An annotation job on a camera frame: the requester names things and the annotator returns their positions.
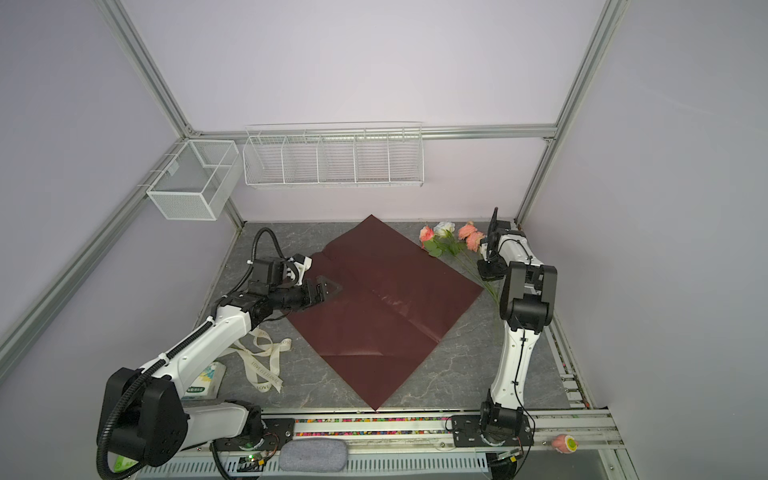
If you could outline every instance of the black cable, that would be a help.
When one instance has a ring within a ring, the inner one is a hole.
[[[505,238],[504,241],[502,242],[502,244],[499,245],[498,249],[496,250],[498,252],[498,254],[499,255],[502,254],[502,247],[504,246],[505,243],[507,243],[510,240],[513,241],[513,242],[517,242],[518,245],[520,246],[520,248],[523,249],[525,254],[528,255],[528,266],[531,266],[531,263],[533,263],[533,253],[529,253],[528,249],[525,248],[525,245],[523,245],[523,243],[520,240],[516,239],[516,238],[511,238],[511,237]]]
[[[243,275],[243,278],[240,279],[239,282],[237,282],[237,285],[230,290],[227,293],[227,296],[232,295],[236,291],[242,287],[246,281],[248,281],[248,278],[250,277],[250,274],[253,272],[253,262],[256,261],[256,248],[259,245],[259,239],[264,233],[268,233],[270,237],[272,237],[272,243],[275,246],[275,251],[277,252],[277,256],[282,258],[283,260],[286,260],[285,255],[283,255],[283,251],[280,249],[280,244],[277,243],[277,236],[275,236],[275,233],[270,229],[269,227],[264,227],[259,229],[258,232],[256,232],[256,236],[253,238],[253,245],[250,249],[250,263],[248,264],[248,270],[245,272],[245,275]]]
[[[173,349],[170,350],[170,352],[166,353],[165,355],[168,357],[169,360],[174,358],[176,355],[179,354],[181,350],[187,348],[190,345],[190,343],[200,338],[200,335],[203,335],[212,326],[214,326],[214,323],[211,321],[207,321],[203,323],[202,325],[200,325],[200,327],[197,328],[197,330],[187,335],[187,338],[181,340],[181,342],[179,342],[178,345],[176,345]]]
[[[224,478],[224,480],[235,480],[230,476],[229,473],[227,473],[227,470],[224,468],[224,465],[221,463],[221,458],[219,458],[219,450],[216,448],[216,440],[212,440],[210,442],[210,451],[214,455],[214,464],[216,465],[216,470],[219,471],[219,475]]]
[[[515,371],[515,398],[518,400],[518,403],[523,409],[523,412],[531,419],[533,426],[531,427],[531,444],[528,446],[528,451],[525,453],[525,457],[520,462],[520,465],[518,465],[512,478],[518,476],[518,473],[520,473],[520,470],[523,468],[525,461],[528,460],[528,456],[531,454],[531,447],[533,446],[533,435],[536,433],[536,420],[534,420],[533,415],[531,415],[531,413],[525,409],[523,402],[520,401],[520,397],[518,396],[518,374],[520,373],[520,364],[523,362],[523,352],[525,351],[525,329],[522,329],[522,331],[523,340],[522,344],[520,345],[520,359],[518,360],[518,369]]]
[[[125,409],[131,404],[134,396],[139,389],[149,380],[153,373],[158,371],[161,367],[165,366],[165,360],[158,360],[152,364],[151,367],[144,370],[128,389],[123,393],[118,402],[114,405],[112,412],[107,417],[107,421],[104,422],[104,428],[101,429],[98,435],[98,441],[96,443],[96,472],[104,480],[123,480],[128,478],[134,473],[141,470],[146,464],[144,462],[138,462],[136,465],[130,467],[128,470],[124,470],[120,473],[115,473],[109,468],[109,461],[107,453],[109,449],[110,441],[112,440],[112,432],[117,426],[120,415],[125,412]]]
[[[226,299],[229,295],[232,295],[233,293],[238,291],[243,285],[245,285],[245,282],[247,282],[248,279],[250,278],[250,274],[253,272],[253,262],[256,261],[256,248],[259,244],[259,239],[265,232],[268,233],[270,237],[272,237],[272,244],[275,246],[275,251],[277,252],[277,255],[283,260],[287,260],[285,255],[283,255],[283,250],[280,249],[280,244],[277,242],[277,236],[272,231],[272,229],[269,227],[260,228],[259,231],[256,232],[256,236],[253,238],[253,243],[251,244],[250,262],[248,263],[248,268],[245,274],[240,279],[240,281],[237,282],[237,285],[235,285],[229,292],[225,293],[224,296],[219,298],[219,300],[214,302],[214,304],[211,306],[210,316],[212,316],[213,318],[216,318],[216,312],[218,311],[219,306],[224,301],[224,299]]]

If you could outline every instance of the wire shelf rack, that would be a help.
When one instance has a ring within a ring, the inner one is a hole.
[[[147,189],[168,220],[216,220],[243,174],[232,140],[187,140]]]
[[[254,188],[280,188],[424,183],[420,124],[343,124],[344,127],[333,129],[328,124],[314,125],[322,128],[246,127],[246,184]]]

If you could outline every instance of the table surface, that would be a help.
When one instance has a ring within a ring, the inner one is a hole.
[[[214,299],[237,284],[247,268],[253,237],[261,227],[271,228],[287,256],[312,255],[357,223],[247,223],[214,287]],[[423,223],[388,223],[414,243],[419,242]],[[480,230],[486,223],[477,223]],[[272,241],[264,235],[258,257],[275,255]],[[453,257],[440,260],[469,275]],[[218,359],[227,366],[219,399],[239,399],[262,408],[348,409],[369,407],[296,331],[288,319],[263,323],[272,341],[292,340],[292,348],[280,354],[283,391],[259,392],[245,377],[243,360],[237,354]],[[427,359],[387,400],[383,408],[478,409],[493,382],[502,353],[503,325],[498,307],[488,292],[464,312]],[[263,364],[268,366],[267,358]],[[525,382],[525,406],[529,409],[569,408],[563,383],[546,336],[536,342]]]

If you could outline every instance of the gray cushion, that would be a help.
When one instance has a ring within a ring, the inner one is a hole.
[[[291,440],[280,450],[286,472],[340,472],[346,466],[346,443],[337,439]]]

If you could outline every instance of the white rose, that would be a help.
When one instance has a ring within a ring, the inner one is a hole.
[[[453,235],[456,225],[453,222],[440,222],[435,225],[435,235],[441,238],[447,238]]]

